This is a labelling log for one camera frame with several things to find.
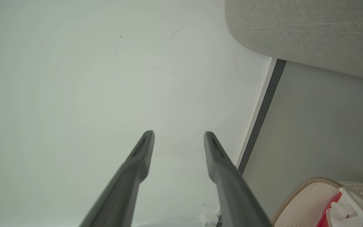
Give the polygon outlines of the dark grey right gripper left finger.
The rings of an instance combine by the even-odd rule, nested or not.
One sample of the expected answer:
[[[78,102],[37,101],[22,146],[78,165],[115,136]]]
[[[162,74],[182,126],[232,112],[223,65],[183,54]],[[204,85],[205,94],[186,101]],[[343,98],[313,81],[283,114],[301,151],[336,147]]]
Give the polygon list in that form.
[[[81,227],[131,226],[139,185],[149,173],[154,141],[152,130],[142,135],[81,222]]]

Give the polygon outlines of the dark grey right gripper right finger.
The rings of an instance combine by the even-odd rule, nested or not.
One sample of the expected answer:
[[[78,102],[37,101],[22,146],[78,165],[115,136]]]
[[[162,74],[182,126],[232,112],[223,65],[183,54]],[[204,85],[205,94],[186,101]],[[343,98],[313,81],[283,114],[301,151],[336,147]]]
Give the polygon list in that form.
[[[271,221],[213,132],[204,134],[206,165],[216,185],[223,227],[271,227]]]

